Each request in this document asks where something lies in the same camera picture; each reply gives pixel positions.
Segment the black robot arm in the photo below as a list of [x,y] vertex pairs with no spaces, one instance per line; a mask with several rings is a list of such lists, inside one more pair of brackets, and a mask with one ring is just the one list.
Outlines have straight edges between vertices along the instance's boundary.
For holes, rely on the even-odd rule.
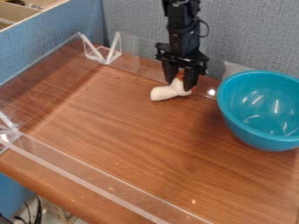
[[170,41],[155,44],[155,58],[162,61],[165,79],[173,83],[183,69],[183,89],[190,91],[207,74],[210,58],[201,51],[202,24],[209,25],[198,16],[202,0],[162,0],[163,13],[169,17],[167,31]]

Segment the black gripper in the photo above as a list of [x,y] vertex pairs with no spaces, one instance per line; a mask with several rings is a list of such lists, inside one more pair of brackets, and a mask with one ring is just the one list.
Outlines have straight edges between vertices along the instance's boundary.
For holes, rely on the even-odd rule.
[[162,61],[165,79],[169,84],[173,83],[179,69],[185,68],[183,88],[190,91],[198,84],[199,75],[206,75],[209,70],[210,58],[199,49],[191,50],[185,56],[171,52],[167,43],[157,43],[155,58]]

